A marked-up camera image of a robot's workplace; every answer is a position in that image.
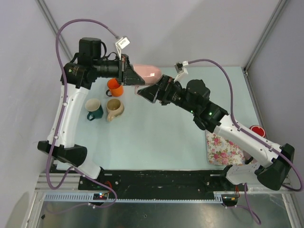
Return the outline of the pink mug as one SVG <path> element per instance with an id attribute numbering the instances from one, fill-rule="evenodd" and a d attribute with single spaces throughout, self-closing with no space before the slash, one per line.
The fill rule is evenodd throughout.
<path id="1" fill-rule="evenodd" d="M 154 85 L 162 77 L 162 71 L 156 66 L 133 64 L 133 69 L 138 75 L 134 89 L 134 93 L 137 96 L 139 96 L 137 92 L 140 86 Z"/>

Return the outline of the orange mug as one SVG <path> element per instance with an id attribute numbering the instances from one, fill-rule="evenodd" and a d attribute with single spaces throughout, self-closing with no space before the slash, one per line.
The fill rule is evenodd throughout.
<path id="1" fill-rule="evenodd" d="M 124 93 L 123 86 L 115 78 L 107 82 L 107 87 L 106 95 L 108 97 L 119 97 Z"/>

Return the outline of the cream mug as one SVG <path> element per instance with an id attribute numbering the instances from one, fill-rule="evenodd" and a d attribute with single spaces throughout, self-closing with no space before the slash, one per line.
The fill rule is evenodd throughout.
<path id="1" fill-rule="evenodd" d="M 110 99 L 106 104 L 107 121 L 111 122 L 114 118 L 119 117 L 124 112 L 124 104 L 118 99 Z"/>

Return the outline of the dark green mug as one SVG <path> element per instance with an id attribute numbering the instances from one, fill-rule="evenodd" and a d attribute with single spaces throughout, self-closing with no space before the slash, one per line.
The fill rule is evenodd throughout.
<path id="1" fill-rule="evenodd" d="M 89 121 L 103 117 L 104 111 L 101 102 L 96 98 L 89 99 L 85 104 L 85 109 L 88 111 L 86 118 Z"/>

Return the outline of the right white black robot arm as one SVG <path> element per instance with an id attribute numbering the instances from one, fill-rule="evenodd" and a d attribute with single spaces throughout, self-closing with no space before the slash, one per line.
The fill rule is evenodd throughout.
<path id="1" fill-rule="evenodd" d="M 172 77 L 163 75 L 156 84 L 138 90 L 137 94 L 151 103 L 172 103 L 192 113 L 194 123 L 201 130 L 233 142 L 256 160 L 242 166 L 228 165 L 219 179 L 222 189 L 231 190 L 246 182 L 259 182 L 271 190 L 283 186 L 291 169 L 294 147 L 273 143 L 233 121 L 225 109 L 210 101 L 210 90 L 202 80 L 193 79 L 182 88 Z"/>

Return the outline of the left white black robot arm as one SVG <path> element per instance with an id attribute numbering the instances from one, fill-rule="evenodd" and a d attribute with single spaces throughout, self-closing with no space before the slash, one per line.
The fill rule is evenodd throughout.
<path id="1" fill-rule="evenodd" d="M 101 55 L 105 44 L 100 39 L 80 39 L 79 52 L 64 66 L 61 98 L 53 128 L 47 139 L 38 143 L 40 151 L 88 176 L 90 186 L 96 190 L 105 185 L 105 177 L 100 175 L 101 167 L 89 157 L 87 148 L 75 144 L 76 127 L 83 103 L 97 78 L 115 78 L 125 86 L 145 84 L 130 64 L 129 57 L 121 53 L 129 44 L 127 37 L 120 38 L 115 44 L 118 56 L 109 60 Z"/>

